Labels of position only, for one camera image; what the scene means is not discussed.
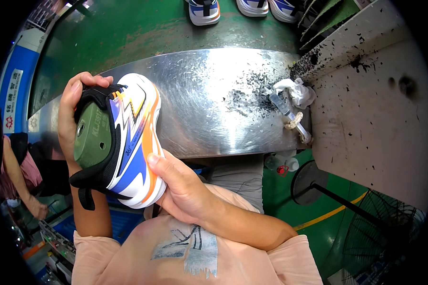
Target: person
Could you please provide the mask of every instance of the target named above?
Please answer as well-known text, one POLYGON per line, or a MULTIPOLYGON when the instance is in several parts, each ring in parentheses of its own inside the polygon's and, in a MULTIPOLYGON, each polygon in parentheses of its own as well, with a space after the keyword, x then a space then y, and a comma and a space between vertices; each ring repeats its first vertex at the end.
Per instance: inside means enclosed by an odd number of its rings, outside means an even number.
MULTIPOLYGON (((81 170, 73 158, 81 83, 107 87, 112 82, 82 72, 65 87, 58 136, 69 175, 81 170)), ((88 211, 72 187, 72 284, 322 284, 307 237, 261 213, 255 192, 262 188, 263 161, 257 156, 249 157, 256 163, 244 169, 214 168, 213 184, 203 184, 182 161, 168 151, 164 155, 147 157, 168 185, 157 201, 160 213, 139 224, 122 246, 112 239, 106 196, 92 190, 95 210, 88 211)))
POLYGON ((51 156, 52 147, 49 150, 48 145, 42 142, 29 144, 25 133, 0 136, 3 136, 0 199, 6 200, 12 208, 22 201, 36 219, 43 220, 49 209, 35 195, 70 194, 67 164, 47 159, 51 156))

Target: white midsole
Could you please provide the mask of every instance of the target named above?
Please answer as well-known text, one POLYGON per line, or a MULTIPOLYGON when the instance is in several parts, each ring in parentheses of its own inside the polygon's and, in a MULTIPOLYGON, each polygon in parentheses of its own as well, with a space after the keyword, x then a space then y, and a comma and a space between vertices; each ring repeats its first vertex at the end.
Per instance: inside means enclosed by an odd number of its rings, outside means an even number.
POLYGON ((269 1, 268 3, 270 5, 272 15, 279 21, 292 23, 292 24, 298 21, 297 17, 290 16, 283 13, 274 1, 269 1))
POLYGON ((210 15, 210 16, 206 16, 206 17, 199 17, 199 16, 195 16, 192 11, 190 10, 190 5, 188 7, 188 13, 190 15, 190 20, 192 21, 192 23, 195 26, 204 26, 204 25, 212 25, 215 24, 219 21, 220 19, 220 9, 219 9, 219 5, 217 3, 217 12, 210 15))
POLYGON ((250 7, 243 0, 236 0, 236 4, 241 13, 249 17, 264 17, 268 14, 268 1, 265 1, 262 8, 250 7))

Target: orange stripe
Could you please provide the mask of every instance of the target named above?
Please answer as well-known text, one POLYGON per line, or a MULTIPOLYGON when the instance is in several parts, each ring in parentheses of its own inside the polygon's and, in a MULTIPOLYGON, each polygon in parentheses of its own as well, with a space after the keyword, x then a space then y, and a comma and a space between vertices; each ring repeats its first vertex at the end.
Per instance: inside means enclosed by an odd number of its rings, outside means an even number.
MULTIPOLYGON (((155 85, 154 85, 154 88, 156 90, 156 101, 154 102, 154 105, 151 108, 150 115, 147 117, 146 124, 144 125, 143 140, 141 141, 141 145, 143 147, 143 156, 146 161, 146 164, 147 164, 147 156, 149 155, 149 153, 153 152, 152 151, 152 131, 153 130, 151 129, 151 122, 154 122, 154 111, 157 108, 158 100, 159 100, 157 87, 155 85)), ((146 197, 144 197, 141 203, 144 203, 149 199, 152 192, 154 192, 154 188, 157 183, 157 175, 154 172, 149 171, 149 176, 151 180, 151 185, 149 187, 149 191, 147 192, 146 197)))
POLYGON ((219 12, 219 13, 217 14, 216 18, 214 18, 213 20, 215 20, 215 19, 217 19, 217 18, 220 17, 220 5, 219 5, 218 1, 217 1, 217 12, 219 12))

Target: finger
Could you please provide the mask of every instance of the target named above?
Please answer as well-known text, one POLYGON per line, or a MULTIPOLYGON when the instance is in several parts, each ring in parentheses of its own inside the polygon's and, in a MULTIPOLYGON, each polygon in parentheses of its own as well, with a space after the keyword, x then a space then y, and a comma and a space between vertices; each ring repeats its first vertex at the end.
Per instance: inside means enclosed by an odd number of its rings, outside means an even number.
POLYGON ((106 88, 109 86, 109 81, 103 78, 102 76, 96 75, 93 78, 95 79, 95 82, 97 83, 97 85, 100 85, 103 88, 106 88))
POLYGON ((165 157, 149 153, 147 163, 151 170, 165 180, 169 186, 179 186, 185 183, 183 175, 165 157))
POLYGON ((83 85, 79 80, 75 81, 70 88, 63 92, 59 108, 62 108, 63 111, 65 111, 65 108, 69 108, 74 112, 74 107, 79 102, 82 92, 83 85))
POLYGON ((104 77, 104 79, 106 79, 106 81, 108 81, 109 84, 113 84, 114 78, 112 76, 104 77))
POLYGON ((68 86, 72 86, 73 83, 75 83, 76 81, 81 81, 83 82, 85 85, 91 86, 91 85, 95 85, 95 79, 93 78, 93 76, 90 74, 90 72, 88 71, 84 71, 81 73, 76 74, 75 76, 73 76, 67 84, 68 86))
POLYGON ((163 154, 166 159, 168 159, 176 169, 178 169, 180 172, 187 171, 187 169, 190 172, 193 172, 185 163, 180 161, 178 158, 174 157, 174 155, 171 154, 171 152, 163 149, 163 154))

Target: person in pink top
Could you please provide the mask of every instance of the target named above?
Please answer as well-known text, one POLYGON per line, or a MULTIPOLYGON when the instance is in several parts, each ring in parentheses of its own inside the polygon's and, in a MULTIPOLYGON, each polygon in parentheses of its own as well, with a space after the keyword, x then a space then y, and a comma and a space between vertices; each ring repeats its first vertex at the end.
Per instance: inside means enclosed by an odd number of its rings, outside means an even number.
MULTIPOLYGON (((73 115, 81 83, 107 87, 112 82, 112 77, 82 72, 63 92, 58 135, 70 175, 81 169, 73 158, 73 115)), ((92 190, 95 210, 87 211, 72 187, 77 250, 72 284, 322 284, 307 237, 261 214, 255 195, 261 195, 259 167, 217 174, 216 168, 212 184, 204 184, 164 152, 165 158, 152 153, 147 157, 151 170, 168 184, 157 201, 160 213, 150 218, 146 209, 148 220, 122 245, 112 239, 105 195, 92 190)))

